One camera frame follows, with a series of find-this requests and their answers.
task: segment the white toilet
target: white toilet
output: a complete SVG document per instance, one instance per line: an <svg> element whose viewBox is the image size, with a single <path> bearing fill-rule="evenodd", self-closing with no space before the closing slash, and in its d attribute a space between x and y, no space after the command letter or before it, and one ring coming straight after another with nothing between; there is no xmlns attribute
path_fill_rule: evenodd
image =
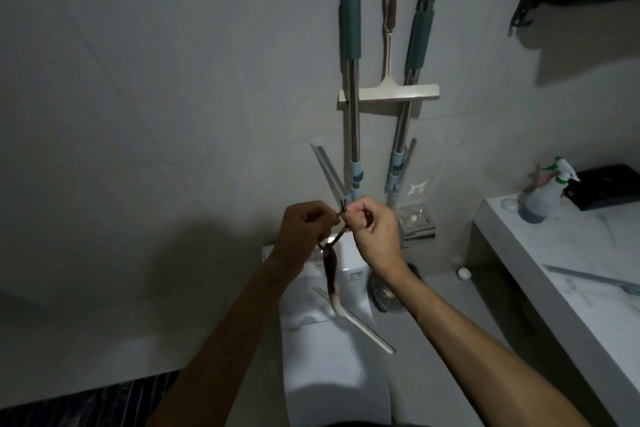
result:
<svg viewBox="0 0 640 427"><path fill-rule="evenodd" d="M335 251L342 305L375 330L367 295L369 267L358 253L353 235L345 234ZM366 421L391 425L385 358L388 353L347 319L337 317L314 287L326 291L320 254L314 254L304 265L280 302L290 424L324 427Z"/></svg>

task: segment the person's left hand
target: person's left hand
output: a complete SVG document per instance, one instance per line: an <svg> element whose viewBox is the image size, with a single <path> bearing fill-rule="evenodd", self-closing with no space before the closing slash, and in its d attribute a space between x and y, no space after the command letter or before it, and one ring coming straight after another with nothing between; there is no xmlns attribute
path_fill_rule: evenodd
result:
<svg viewBox="0 0 640 427"><path fill-rule="evenodd" d="M316 245L331 234L340 218L324 201L292 204L282 218L269 258L282 266L290 280L300 274Z"/></svg>

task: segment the forearm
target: forearm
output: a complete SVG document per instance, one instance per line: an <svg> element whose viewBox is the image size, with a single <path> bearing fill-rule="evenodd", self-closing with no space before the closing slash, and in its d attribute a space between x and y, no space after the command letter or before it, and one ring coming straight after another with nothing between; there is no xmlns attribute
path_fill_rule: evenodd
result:
<svg viewBox="0 0 640 427"><path fill-rule="evenodd" d="M223 426L289 278L268 259L149 419L149 427Z"/></svg>
<svg viewBox="0 0 640 427"><path fill-rule="evenodd" d="M587 426L564 395L413 276L406 264L385 280L489 426Z"/></svg>

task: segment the wall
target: wall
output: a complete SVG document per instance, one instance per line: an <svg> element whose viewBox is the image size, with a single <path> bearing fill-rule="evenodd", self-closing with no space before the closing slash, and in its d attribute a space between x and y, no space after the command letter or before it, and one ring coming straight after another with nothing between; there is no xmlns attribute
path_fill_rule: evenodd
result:
<svg viewBox="0 0 640 427"><path fill-rule="evenodd" d="M403 196L438 225L408 253L426 274L467 259L481 200L536 163L640 164L640 2L540 9L507 37L518 1L436 4L421 82L442 96L412 121ZM193 291L224 309L288 204L334 202L308 142L342 167L338 2L0 0L4 319ZM380 2L362 0L365 87L380 79ZM396 81L414 5L399 3ZM378 198L384 113L361 117Z"/></svg>

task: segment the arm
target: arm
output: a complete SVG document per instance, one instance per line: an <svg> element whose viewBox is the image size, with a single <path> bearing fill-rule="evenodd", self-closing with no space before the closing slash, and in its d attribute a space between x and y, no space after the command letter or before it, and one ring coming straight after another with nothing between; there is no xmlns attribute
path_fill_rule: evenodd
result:
<svg viewBox="0 0 640 427"><path fill-rule="evenodd" d="M258 342L316 244L340 222L322 201L287 208L269 258L149 418L148 427L223 426Z"/></svg>
<svg viewBox="0 0 640 427"><path fill-rule="evenodd" d="M418 322L487 425L588 426L562 393L411 273L392 210L365 196L344 220L363 259Z"/></svg>

